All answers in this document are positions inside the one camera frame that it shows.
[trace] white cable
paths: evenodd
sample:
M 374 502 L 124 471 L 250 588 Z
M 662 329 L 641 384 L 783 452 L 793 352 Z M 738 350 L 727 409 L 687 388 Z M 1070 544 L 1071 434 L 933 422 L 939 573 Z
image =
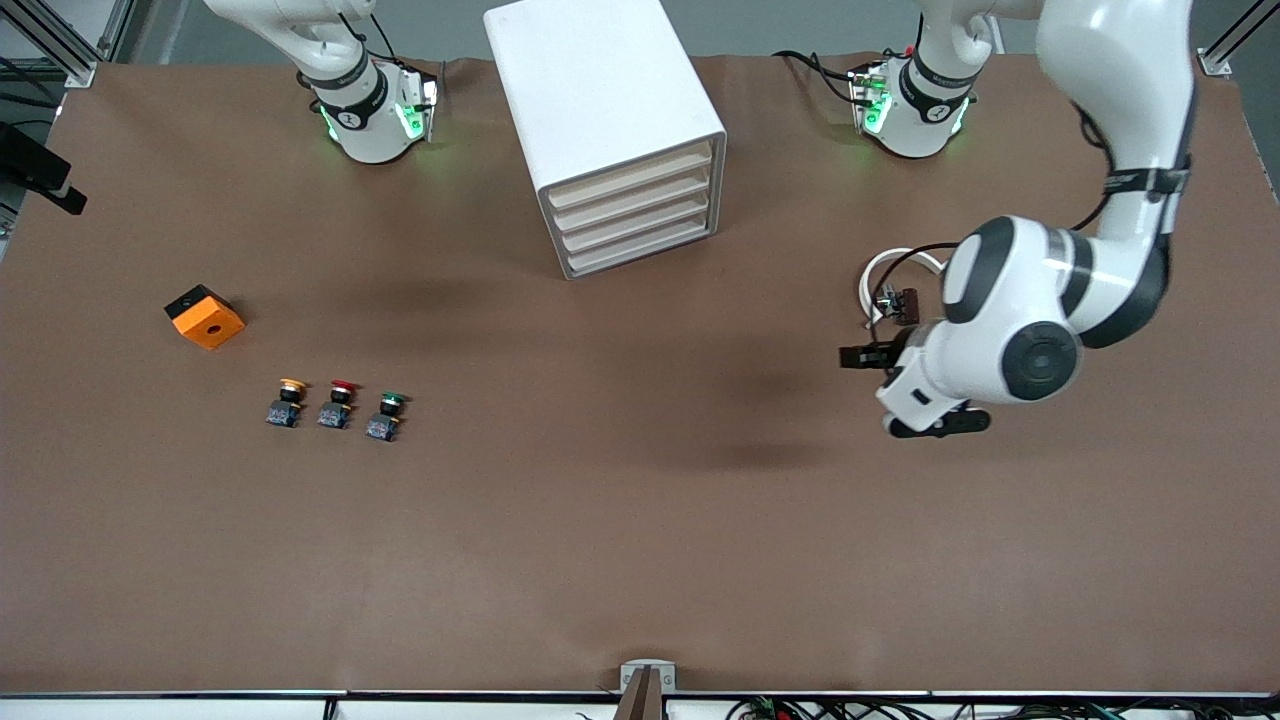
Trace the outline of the white cable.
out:
M 872 288 L 869 287 L 872 279 L 872 270 L 874 270 L 878 265 L 883 265 L 884 263 L 891 263 L 893 260 L 897 260 L 899 258 L 906 255 L 910 251 L 911 251 L 910 247 L 895 247 L 892 250 L 886 250 L 884 252 L 881 252 L 879 255 L 872 258 L 870 263 L 867 263 L 867 268 L 863 269 L 863 277 L 858 281 L 858 301 L 861 302 L 863 314 L 867 315 L 868 318 L 867 325 L 864 327 L 870 328 L 872 323 L 878 323 L 881 322 L 881 318 L 884 316 L 884 314 L 881 313 L 879 309 L 872 304 Z M 928 252 L 916 252 L 915 255 L 911 255 L 909 260 L 924 265 L 934 275 L 941 274 L 942 269 L 946 266 L 946 263 L 938 260 L 937 258 L 929 255 Z

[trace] black cable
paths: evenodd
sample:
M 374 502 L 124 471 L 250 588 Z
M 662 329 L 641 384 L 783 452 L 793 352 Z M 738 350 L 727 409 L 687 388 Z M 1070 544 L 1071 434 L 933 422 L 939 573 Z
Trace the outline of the black cable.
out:
M 867 715 L 870 715 L 872 712 L 876 712 L 878 715 L 883 715 L 884 717 L 888 717 L 888 720 L 902 720 L 897 715 L 893 715 L 893 714 L 888 712 L 887 710 L 884 710 L 886 705 L 892 706 L 892 703 L 884 703 L 884 705 L 882 705 L 882 703 L 872 702 L 872 701 L 859 701 L 859 703 L 868 708 L 868 711 L 861 715 L 863 717 L 865 717 Z M 902 712 L 901 708 L 895 707 L 895 710 L 897 710 L 899 712 Z M 902 714 L 906 716 L 906 720 L 911 720 L 911 716 L 909 714 L 906 714 L 906 712 L 902 712 Z
M 378 22 L 378 15 L 372 13 L 369 13 L 369 19 L 374 20 L 374 27 L 378 28 L 378 35 L 383 36 L 383 45 L 387 46 L 387 54 L 394 58 L 396 50 L 392 49 L 392 41 L 387 40 L 387 33 L 383 32 L 383 23 Z
M 1075 102 L 1073 102 L 1071 106 L 1075 108 L 1075 111 L 1080 114 L 1080 135 L 1084 136 L 1084 142 L 1088 142 L 1093 147 L 1097 147 L 1098 150 L 1102 151 L 1102 154 L 1107 159 L 1107 174 L 1110 176 L 1116 169 L 1115 156 L 1111 154 L 1111 145 L 1107 142 L 1107 138 L 1102 137 L 1102 131 L 1098 129 L 1098 126 L 1093 122 L 1093 118 L 1091 118 L 1088 113 L 1084 111 L 1083 108 L 1080 108 Z M 1111 196 L 1103 192 L 1102 197 L 1098 199 L 1098 204 L 1093 206 L 1093 210 L 1091 210 L 1089 214 L 1085 215 L 1083 220 L 1071 225 L 1071 229 L 1082 231 L 1085 227 L 1088 227 L 1089 223 L 1092 223 L 1094 219 L 1097 219 L 1098 215 L 1102 214 L 1102 210 L 1107 206 L 1107 201 L 1110 199 Z
M 822 67 L 820 63 L 815 61 L 814 58 L 818 56 L 817 53 L 814 53 L 813 56 L 808 56 L 808 55 L 801 55 L 801 54 L 796 53 L 795 50 L 778 50 L 777 53 L 773 54 L 773 56 L 774 58 L 791 58 L 791 59 L 795 59 L 795 60 L 800 60 L 805 65 L 809 65 L 809 69 L 812 69 L 814 72 L 819 72 L 819 73 L 822 73 L 822 74 L 824 74 L 827 77 L 836 78 L 836 79 L 849 79 L 849 76 L 846 73 L 840 73 L 840 72 L 836 72 L 836 70 L 833 70 L 831 68 L 824 68 L 824 67 Z
M 913 720 L 913 719 L 914 720 L 934 720 L 932 716 L 929 716 L 923 710 L 916 710 L 916 708 L 914 708 L 914 707 L 911 707 L 909 705 L 901 705 L 901 703 L 897 703 L 897 702 L 886 702 L 884 705 L 887 707 L 892 707 L 893 710 L 897 710 L 902 715 L 908 716 L 909 720 Z
M 358 32 L 356 32 L 356 28 L 351 27 L 351 20 L 347 19 L 347 15 L 343 15 L 342 13 L 338 13 L 338 19 L 342 20 L 342 24 L 347 27 L 347 32 L 349 32 L 352 37 L 355 37 L 356 40 L 358 40 L 361 42 L 364 42 L 365 40 L 367 40 L 364 35 L 360 35 Z
M 823 67 L 822 60 L 818 59 L 818 54 L 817 53 L 810 53 L 809 56 L 805 58 L 804 55 L 796 53 L 795 50 L 778 50 L 777 53 L 773 54 L 773 56 L 774 58 L 795 58 L 795 59 L 800 60 L 809 69 L 817 72 L 818 76 L 822 77 L 822 82 L 827 83 L 827 88 L 831 90 L 836 95 L 836 97 L 840 97 L 841 100 L 844 100 L 845 102 L 849 102 L 850 105 L 858 105 L 859 108 L 870 108 L 872 104 L 868 102 L 867 100 L 861 100 L 861 99 L 856 99 L 856 97 L 850 97 L 849 95 L 845 95 L 844 92 L 841 92 L 840 88 L 837 88 L 836 85 L 833 82 L 831 82 L 831 78 L 837 78 L 837 79 L 842 79 L 845 82 L 849 82 L 849 74 L 847 73 L 838 73 L 836 70 L 832 70 L 831 68 Z
M 50 92 L 47 87 L 37 82 L 36 78 L 31 77 L 31 74 L 27 70 L 13 64 L 13 61 L 9 60 L 8 58 L 0 58 L 0 65 L 9 68 L 9 72 L 18 76 L 18 79 L 26 82 L 31 87 L 35 87 L 37 91 L 40 91 L 41 95 L 44 95 L 45 97 L 49 99 L 50 102 L 52 102 L 51 108 L 58 106 L 58 96 Z
M 845 703 L 842 702 L 833 702 L 833 703 L 819 702 L 818 707 L 820 707 L 822 711 L 826 712 L 827 715 L 831 715 L 831 720 L 852 720 L 849 716 L 849 708 L 845 707 Z
M 1176 697 L 1144 697 L 1144 698 L 1138 700 L 1138 701 L 1135 701 L 1135 702 L 1133 702 L 1130 705 L 1126 705 L 1125 707 L 1117 710 L 1116 712 L 1117 714 L 1119 712 L 1128 712 L 1129 710 L 1134 710 L 1134 708 L 1143 707 L 1143 706 L 1146 706 L 1146 707 L 1157 707 L 1157 708 L 1162 708 L 1162 710 L 1170 710 L 1170 708 L 1172 708 L 1172 710 L 1189 710 L 1192 712 L 1192 715 L 1196 716 L 1197 720 L 1208 720 L 1208 715 L 1204 712 L 1204 710 L 1199 705 L 1196 705 L 1194 702 L 1188 702 L 1185 700 L 1176 698 Z
M 873 314 L 874 314 L 874 310 L 876 310 L 876 299 L 879 297 L 881 291 L 884 290 L 884 281 L 888 279 L 888 277 L 893 273 L 893 270 L 896 270 L 899 268 L 899 265 L 901 265 L 902 263 L 905 263 L 905 261 L 910 260 L 911 258 L 919 255 L 920 252 L 927 252 L 929 250 L 951 250 L 951 249 L 955 249 L 959 245 L 960 245 L 959 242 L 934 242 L 932 245 L 922 245 L 919 247 L 913 249 L 910 252 L 902 255 L 901 258 L 893 260 L 892 263 L 890 263 L 888 268 L 884 268 L 884 272 L 881 273 L 881 279 L 879 279 L 879 282 L 876 283 L 876 288 L 872 291 L 872 311 L 873 311 Z M 870 333 L 872 333 L 872 345 L 878 343 L 879 342 L 879 337 L 876 334 L 876 323 L 872 322 L 870 325 L 868 325 L 867 329 L 870 331 Z M 884 369 L 884 373 L 888 374 L 888 368 Z M 920 712 L 918 710 L 915 712 L 919 712 L 920 715 L 924 715 L 923 712 Z
M 10 102 L 17 102 L 19 105 L 27 105 L 29 108 L 46 108 L 52 110 L 58 108 L 58 104 L 49 104 L 44 100 L 36 100 L 35 97 L 27 97 L 24 95 L 13 95 L 12 92 L 0 92 L 0 100 L 8 100 Z
M 782 708 L 795 717 L 795 720 L 818 720 L 818 717 L 797 702 L 782 702 Z

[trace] metal bracket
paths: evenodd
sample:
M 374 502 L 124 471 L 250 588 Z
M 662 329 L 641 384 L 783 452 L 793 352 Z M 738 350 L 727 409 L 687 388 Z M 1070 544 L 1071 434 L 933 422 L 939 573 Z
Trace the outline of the metal bracket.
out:
M 93 86 L 93 76 L 97 74 L 97 63 L 88 64 L 88 73 L 82 76 L 67 76 L 67 82 L 63 87 L 67 90 L 86 90 Z
M 658 671 L 658 687 L 662 694 L 668 694 L 676 692 L 676 664 L 669 660 L 630 660 L 622 664 L 622 669 L 618 670 L 618 692 L 626 692 L 627 685 L 631 684 L 632 675 L 644 670 L 645 667 L 653 667 Z
M 632 660 L 621 673 L 623 693 L 613 720 L 666 720 L 662 696 L 676 689 L 676 664 Z
M 1208 58 L 1208 50 L 1203 47 L 1196 49 L 1196 56 L 1199 58 L 1201 70 L 1208 77 L 1231 77 L 1231 61 L 1224 58 L 1219 63 L 1213 63 Z

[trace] wire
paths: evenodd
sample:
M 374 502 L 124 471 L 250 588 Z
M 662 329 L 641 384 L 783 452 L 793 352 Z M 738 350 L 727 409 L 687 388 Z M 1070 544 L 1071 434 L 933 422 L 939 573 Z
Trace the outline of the wire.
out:
M 838 73 L 838 72 L 836 72 L 836 70 L 833 70 L 831 68 L 824 68 L 824 67 L 822 67 L 820 63 L 815 61 L 815 58 L 818 56 L 817 53 L 814 53 L 813 56 L 808 56 L 808 55 L 801 55 L 801 54 L 796 53 L 795 50 L 778 50 L 777 53 L 773 54 L 773 56 L 774 58 L 791 58 L 791 59 L 795 59 L 795 60 L 800 60 L 805 65 L 809 65 L 810 69 L 813 69 L 815 72 L 819 72 L 819 73 L 822 73 L 822 74 L 824 74 L 827 77 L 836 78 L 836 79 L 849 79 L 847 74 Z
M 347 19 L 347 15 L 344 15 L 342 13 L 338 13 L 338 19 L 342 20 L 342 24 L 347 28 L 347 32 L 349 32 L 351 36 L 355 37 L 356 40 L 358 40 L 362 45 L 369 40 L 369 37 L 366 35 L 356 32 L 356 28 L 351 27 L 351 20 Z M 404 60 L 401 60 L 396 55 L 396 50 L 392 49 L 392 41 L 387 40 L 387 33 L 383 31 L 383 26 L 381 26 L 381 23 L 378 22 L 378 18 L 374 17 L 372 13 L 370 13 L 369 14 L 369 19 L 374 20 L 374 27 L 378 28 L 378 35 L 383 36 L 383 44 L 387 45 L 387 55 L 383 55 L 381 53 L 374 53 L 372 50 L 369 50 L 367 46 L 365 47 L 366 53 L 369 53 L 374 58 L 378 58 L 379 60 L 387 60 L 388 63 L 392 63 L 393 65 L 396 65 L 397 68 L 399 68 L 402 70 L 410 70 L 410 72 L 419 73 L 419 74 L 422 76 L 424 81 L 435 81 L 435 79 L 439 79 L 436 76 L 434 76 L 434 74 L 431 74 L 431 73 L 429 73 L 426 70 L 419 70 L 417 68 L 410 67 L 410 64 L 406 63 Z
M 58 106 L 58 96 L 54 95 L 52 92 L 50 92 L 47 87 L 45 87 L 40 82 L 37 82 L 36 78 L 31 77 L 31 73 L 28 73 L 27 70 L 19 68 L 18 65 L 13 64 L 13 60 L 9 60 L 8 58 L 0 56 L 0 65 L 4 65 L 5 68 L 8 68 L 9 72 L 12 72 L 13 74 L 18 76 L 18 79 L 26 82 L 31 87 L 35 87 L 41 95 L 44 95 L 46 99 L 49 99 L 49 101 L 51 102 L 51 105 L 49 105 L 50 108 L 56 108 Z
M 879 282 L 876 283 L 876 290 L 872 291 L 872 297 L 879 297 L 881 291 L 884 290 L 884 281 L 887 281 L 888 277 L 891 274 L 893 274 L 893 270 L 896 270 L 897 266 L 901 265 L 902 263 L 910 260 L 911 258 L 919 255 L 920 252 L 928 252 L 929 250 L 950 250 L 950 249 L 957 247 L 959 245 L 960 245 L 959 242 L 934 242 L 932 245 L 922 245 L 922 246 L 911 250 L 910 252 L 902 255 L 897 260 L 893 260 L 892 263 L 888 264 L 888 268 L 886 268 L 884 272 L 881 273 L 881 279 L 879 279 Z M 879 337 L 876 334 L 876 323 L 872 323 L 870 327 L 867 328 L 867 329 L 870 331 L 872 345 L 878 343 L 879 342 Z M 884 373 L 888 374 L 888 368 L 884 369 Z M 919 715 L 923 715 L 924 717 L 928 717 L 928 715 L 924 715 L 923 712 L 920 712 L 918 710 L 915 712 L 918 712 Z
M 369 13 L 369 19 L 374 20 L 374 27 L 378 28 L 378 35 L 383 36 L 383 45 L 387 46 L 387 54 L 394 58 L 396 50 L 392 47 L 392 41 L 387 40 L 387 33 L 383 32 L 383 23 L 378 22 L 378 15 L 372 13 Z
M 1071 106 L 1075 108 L 1075 111 L 1080 114 L 1080 135 L 1084 136 L 1084 142 L 1088 142 L 1093 147 L 1097 147 L 1098 150 L 1102 151 L 1102 154 L 1107 159 L 1107 174 L 1110 176 L 1116 169 L 1115 156 L 1111 154 L 1111 145 L 1107 142 L 1105 137 L 1102 137 L 1102 131 L 1098 129 L 1098 126 L 1093 122 L 1093 118 L 1091 118 L 1089 114 L 1084 111 L 1084 108 L 1080 108 L 1075 102 L 1073 102 Z M 1098 199 L 1098 204 L 1093 208 L 1093 210 L 1091 210 L 1089 214 L 1085 215 L 1083 220 L 1071 225 L 1071 229 L 1082 231 L 1085 227 L 1088 227 L 1089 223 L 1092 223 L 1094 219 L 1097 219 L 1098 215 L 1102 214 L 1102 210 L 1107 206 L 1107 201 L 1110 199 L 1111 196 L 1103 192 L 1102 197 Z
M 778 50 L 777 53 L 773 54 L 773 56 L 774 58 L 794 58 L 794 59 L 800 60 L 801 63 L 804 63 L 805 65 L 808 65 L 809 69 L 814 70 L 815 73 L 818 73 L 819 77 L 822 77 L 822 82 L 827 83 L 827 87 L 836 95 L 836 97 L 840 97 L 841 100 L 844 100 L 845 102 L 849 102 L 850 105 L 858 105 L 859 108 L 870 108 L 872 104 L 869 101 L 861 100 L 861 99 L 856 99 L 856 97 L 850 97 L 849 95 L 845 95 L 844 92 L 841 92 L 840 88 L 837 88 L 836 85 L 833 82 L 831 82 L 832 78 L 837 78 L 837 79 L 842 79 L 845 82 L 849 82 L 849 73 L 840 73 L 840 72 L 836 72 L 836 70 L 833 70 L 831 68 L 823 67 L 822 60 L 818 59 L 818 54 L 817 53 L 810 53 L 809 56 L 805 58 L 804 55 L 796 53 L 795 50 Z
M 791 715 L 792 717 L 795 717 L 795 720 L 817 720 L 817 717 L 814 717 L 812 712 L 809 712 L 808 710 L 805 710 L 799 703 L 782 701 L 782 702 L 778 702 L 778 705 L 782 706 L 782 708 L 788 715 Z
M 858 302 L 863 306 L 863 314 L 867 315 L 867 327 L 870 327 L 873 323 L 878 323 L 881 322 L 881 319 L 884 318 L 884 314 L 876 307 L 876 299 L 872 297 L 872 291 L 869 287 L 872 279 L 872 272 L 882 263 L 887 263 L 895 258 L 906 255 L 908 252 L 911 252 L 910 247 L 895 247 L 892 250 L 886 250 L 884 252 L 881 252 L 879 255 L 872 258 L 870 263 L 867 263 L 867 266 L 863 268 L 863 275 L 858 278 Z M 911 260 L 915 260 L 920 265 L 924 265 L 934 275 L 941 274 L 942 268 L 946 265 L 945 263 L 942 263 L 933 255 L 929 255 L 928 252 L 913 254 Z
M 884 706 L 886 707 L 892 707 L 893 710 L 897 710 L 902 715 L 905 715 L 908 717 L 913 717 L 915 720 L 933 720 L 933 717 L 931 715 L 925 714 L 923 710 L 916 710 L 916 708 L 911 707 L 910 705 L 901 705 L 901 703 L 897 703 L 897 702 L 886 702 Z
M 29 108 L 47 108 L 50 110 L 58 108 L 58 104 L 50 105 L 44 100 L 36 100 L 35 97 L 26 97 L 23 95 L 14 95 L 12 92 L 0 92 L 0 100 L 8 100 L 10 102 L 17 102 L 19 105 L 27 105 Z

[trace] metal frame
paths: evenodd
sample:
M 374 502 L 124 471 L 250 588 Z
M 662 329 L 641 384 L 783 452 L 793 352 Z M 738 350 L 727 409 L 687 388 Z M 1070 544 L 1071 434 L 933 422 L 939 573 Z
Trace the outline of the metal frame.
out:
M 67 73 L 67 87 L 93 83 L 102 55 L 44 0 L 0 0 L 0 15 Z
M 1208 49 L 1197 47 L 1201 69 L 1210 77 L 1230 77 L 1231 54 L 1249 38 L 1262 23 L 1267 22 L 1276 10 L 1280 10 L 1280 0 L 1256 0 L 1235 23 L 1231 24 Z
M 111 14 L 106 18 L 102 37 L 97 38 L 97 50 L 104 59 L 115 60 L 119 55 L 120 38 L 124 37 L 125 26 L 133 19 L 134 8 L 137 8 L 136 0 L 115 0 L 115 4 L 111 5 Z

